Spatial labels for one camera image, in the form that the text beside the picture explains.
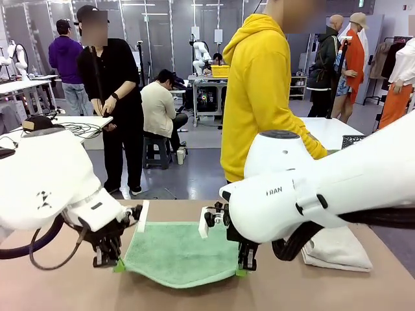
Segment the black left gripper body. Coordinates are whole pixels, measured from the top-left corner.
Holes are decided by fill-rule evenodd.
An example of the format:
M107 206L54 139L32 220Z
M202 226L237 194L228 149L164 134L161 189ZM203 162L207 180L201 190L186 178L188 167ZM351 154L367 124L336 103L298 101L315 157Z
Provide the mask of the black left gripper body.
M81 217L78 217L78 220L82 225L77 240L78 244L85 240L93 248L97 248L98 246L103 246L104 248L120 248L122 245L121 236L124 230L130 225L130 214L122 214L120 219L114 218L98 231L92 231L87 221Z

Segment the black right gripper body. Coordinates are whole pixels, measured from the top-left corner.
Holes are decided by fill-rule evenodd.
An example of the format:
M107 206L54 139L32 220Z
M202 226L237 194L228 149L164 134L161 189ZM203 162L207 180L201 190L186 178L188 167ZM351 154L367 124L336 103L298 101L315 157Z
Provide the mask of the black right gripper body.
M252 253L255 256L259 244L251 241L242 241L239 242L239 256L248 256Z

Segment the mint green terry towel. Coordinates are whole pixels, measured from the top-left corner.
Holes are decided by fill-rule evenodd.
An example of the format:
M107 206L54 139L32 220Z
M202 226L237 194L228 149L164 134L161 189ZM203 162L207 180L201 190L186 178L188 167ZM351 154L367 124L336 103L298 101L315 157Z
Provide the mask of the mint green terry towel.
M183 289L235 276L238 252L221 225L203 239L197 222L148 222L142 233L134 233L123 262L126 271Z

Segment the white terry towel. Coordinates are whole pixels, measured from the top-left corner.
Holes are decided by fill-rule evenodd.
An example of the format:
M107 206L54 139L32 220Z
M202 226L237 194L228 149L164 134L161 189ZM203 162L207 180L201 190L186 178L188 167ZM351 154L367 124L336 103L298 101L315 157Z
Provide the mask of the white terry towel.
M322 229L301 249L306 265L369 273L373 269L362 244L349 227Z

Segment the grey plastic mesh basket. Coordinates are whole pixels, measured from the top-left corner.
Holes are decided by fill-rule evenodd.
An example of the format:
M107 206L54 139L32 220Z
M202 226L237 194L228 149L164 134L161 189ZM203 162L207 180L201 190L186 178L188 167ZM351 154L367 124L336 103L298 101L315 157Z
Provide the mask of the grey plastic mesh basket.
M342 148L345 149L348 146L351 146L361 140L363 140L366 136L365 135L344 135L342 139Z

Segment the person's right forearm yellow sleeve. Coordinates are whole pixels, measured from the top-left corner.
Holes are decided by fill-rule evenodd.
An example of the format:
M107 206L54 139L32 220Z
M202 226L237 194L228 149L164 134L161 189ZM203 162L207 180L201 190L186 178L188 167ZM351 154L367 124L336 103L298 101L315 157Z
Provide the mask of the person's right forearm yellow sleeve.
M295 125L295 133L297 133L302 138L305 148L313 159L321 159L328 155L327 150L317 139L311 135L304 122L300 118L293 116L293 122Z

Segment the white height-adjustable table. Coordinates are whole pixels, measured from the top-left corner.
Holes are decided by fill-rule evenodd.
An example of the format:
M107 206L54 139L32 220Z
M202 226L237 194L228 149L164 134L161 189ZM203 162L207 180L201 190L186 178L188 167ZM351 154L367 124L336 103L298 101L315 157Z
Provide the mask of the white height-adjustable table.
M63 116L58 115L52 122L61 124L65 129L70 130L73 135L83 144L86 150L103 150L102 131L105 126L111 123L112 118L98 116ZM22 127L12 130L10 133L0 135L0 147L15 149L22 137L26 136Z
M327 150L340 150L344 135L362 135L361 132L338 119L300 117L311 135Z

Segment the black cap with tan patch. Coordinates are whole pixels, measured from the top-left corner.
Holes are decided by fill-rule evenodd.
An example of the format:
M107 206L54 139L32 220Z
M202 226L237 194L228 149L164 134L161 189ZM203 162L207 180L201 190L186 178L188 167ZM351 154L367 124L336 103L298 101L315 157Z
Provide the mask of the black cap with tan patch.
M34 132L48 128L64 128L64 126L61 124L54 124L50 118L43 115L35 115L24 120L22 128L25 132Z

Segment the seated person in cream cardigan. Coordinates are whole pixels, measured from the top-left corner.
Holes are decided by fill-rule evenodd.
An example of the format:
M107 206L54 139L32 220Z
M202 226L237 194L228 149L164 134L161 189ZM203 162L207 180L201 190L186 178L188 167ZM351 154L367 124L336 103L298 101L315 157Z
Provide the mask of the seated person in cream cardigan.
M187 124L188 116L176 112L171 94L175 79L171 71L162 69L156 80L141 90L144 114L144 135L153 139L168 138L171 150L177 153L185 145L180 142L178 130Z

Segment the person in black with cap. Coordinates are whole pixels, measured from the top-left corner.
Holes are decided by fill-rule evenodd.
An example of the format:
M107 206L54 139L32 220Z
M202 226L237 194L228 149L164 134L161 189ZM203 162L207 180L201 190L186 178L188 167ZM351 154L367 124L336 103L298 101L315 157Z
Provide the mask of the person in black with cap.
M103 129L104 188L113 193L121 188L123 167L133 195L141 192L143 153L143 108L139 73L129 44L108 37L107 13L93 5L77 10L83 50L77 58L79 75L94 110L111 117Z

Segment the white shoe shelf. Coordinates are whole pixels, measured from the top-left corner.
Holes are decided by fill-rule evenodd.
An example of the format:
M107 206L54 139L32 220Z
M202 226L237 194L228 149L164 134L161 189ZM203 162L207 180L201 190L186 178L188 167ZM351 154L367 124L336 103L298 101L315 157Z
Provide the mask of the white shoe shelf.
M307 85L307 77L292 76L290 83L289 99L290 100L303 100L305 96L305 90Z

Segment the dark clothes pile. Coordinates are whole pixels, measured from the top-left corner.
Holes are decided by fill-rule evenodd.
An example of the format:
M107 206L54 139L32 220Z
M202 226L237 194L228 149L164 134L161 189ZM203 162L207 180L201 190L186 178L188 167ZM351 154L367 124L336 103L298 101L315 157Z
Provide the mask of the dark clothes pile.
M172 75L173 75L173 78L174 78L174 82L172 84L172 87L174 89L184 90L184 89L187 88L187 85L188 85L187 82L185 82L182 78L178 77L175 72L173 72Z

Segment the grey metal workbench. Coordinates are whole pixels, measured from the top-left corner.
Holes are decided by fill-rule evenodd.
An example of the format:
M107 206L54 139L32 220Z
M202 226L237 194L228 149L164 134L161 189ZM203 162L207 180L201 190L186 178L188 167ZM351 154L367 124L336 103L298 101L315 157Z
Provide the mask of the grey metal workbench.
M201 117L223 116L222 89L227 86L227 78L214 78L212 75L189 75L189 83L193 90L193 127L198 126ZM217 91L217 109L215 111L199 112L197 108L197 94L201 87L215 87Z

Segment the mannequin in orange trousers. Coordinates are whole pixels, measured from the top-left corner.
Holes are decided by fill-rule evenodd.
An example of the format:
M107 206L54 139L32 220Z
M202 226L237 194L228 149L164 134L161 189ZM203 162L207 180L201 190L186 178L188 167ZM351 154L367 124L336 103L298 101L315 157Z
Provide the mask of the mannequin in orange trousers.
M379 129L402 117L415 86L415 38L396 52L395 64L388 81L390 87L379 122Z

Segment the clothes rack with coats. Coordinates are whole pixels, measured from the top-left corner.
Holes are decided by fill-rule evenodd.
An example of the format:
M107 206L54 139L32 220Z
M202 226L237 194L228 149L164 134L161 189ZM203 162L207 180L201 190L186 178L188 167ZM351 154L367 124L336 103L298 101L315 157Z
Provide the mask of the clothes rack with coats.
M370 99L377 99L378 102L381 101L381 97L376 96L375 91L377 88L378 81L382 80L381 84L383 84L383 81L385 80L385 77L382 75L382 72L386 63L386 59L388 57L388 53L390 52L390 49L392 47L394 49L402 47L406 43L406 41L407 40L404 37L386 37L384 41L378 45L375 55L371 62L370 78L375 81L375 84Z

